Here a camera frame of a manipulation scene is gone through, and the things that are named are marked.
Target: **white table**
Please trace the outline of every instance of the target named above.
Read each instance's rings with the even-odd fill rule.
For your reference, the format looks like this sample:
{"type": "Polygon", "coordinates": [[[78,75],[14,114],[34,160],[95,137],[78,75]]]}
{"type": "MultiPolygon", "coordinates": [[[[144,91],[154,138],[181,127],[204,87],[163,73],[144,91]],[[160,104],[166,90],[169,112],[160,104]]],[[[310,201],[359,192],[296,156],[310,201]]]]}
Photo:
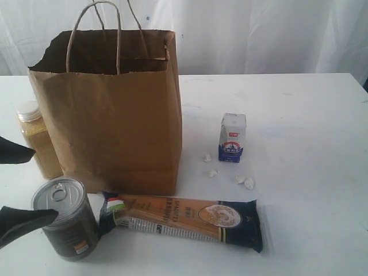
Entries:
{"type": "MultiPolygon", "coordinates": [[[[178,197],[258,199],[265,248],[115,229],[85,260],[58,257],[41,230],[0,250],[1,275],[367,275],[368,94],[350,74],[181,76],[178,197]],[[247,115],[243,160],[222,163],[223,113],[247,115]],[[204,163],[204,153],[214,161],[204,163]],[[215,178],[206,171],[218,170],[215,178]],[[235,183],[252,176],[253,191],[235,183]]],[[[0,135],[25,144],[14,115],[26,76],[0,77],[0,135]]],[[[34,161],[0,165],[0,204],[30,208],[34,161]]],[[[90,196],[95,213],[100,198],[90,196]]]]}

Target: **milk carton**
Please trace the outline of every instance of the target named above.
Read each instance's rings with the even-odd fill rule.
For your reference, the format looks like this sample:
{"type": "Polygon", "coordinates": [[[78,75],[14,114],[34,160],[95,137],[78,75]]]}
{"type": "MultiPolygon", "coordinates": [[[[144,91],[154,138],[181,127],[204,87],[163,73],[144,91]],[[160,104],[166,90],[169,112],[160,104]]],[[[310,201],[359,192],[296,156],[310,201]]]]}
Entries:
{"type": "Polygon", "coordinates": [[[243,114],[225,113],[221,122],[218,159],[227,162],[240,162],[246,139],[247,119],[243,114]]]}

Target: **white curtain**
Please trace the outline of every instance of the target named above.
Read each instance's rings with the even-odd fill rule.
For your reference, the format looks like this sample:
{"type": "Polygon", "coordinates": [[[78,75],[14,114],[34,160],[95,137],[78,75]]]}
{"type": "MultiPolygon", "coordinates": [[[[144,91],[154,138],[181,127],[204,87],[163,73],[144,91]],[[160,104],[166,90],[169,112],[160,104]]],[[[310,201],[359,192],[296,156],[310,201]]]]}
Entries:
{"type": "MultiPolygon", "coordinates": [[[[24,75],[91,0],[1,0],[0,75],[24,75]]],[[[125,29],[136,29],[126,0],[125,29]]],[[[177,33],[181,74],[349,72],[368,77],[368,0],[131,0],[145,29],[177,33]]],[[[107,28],[114,10],[99,5],[107,28]]],[[[80,29],[98,29],[93,9],[80,29]]]]}

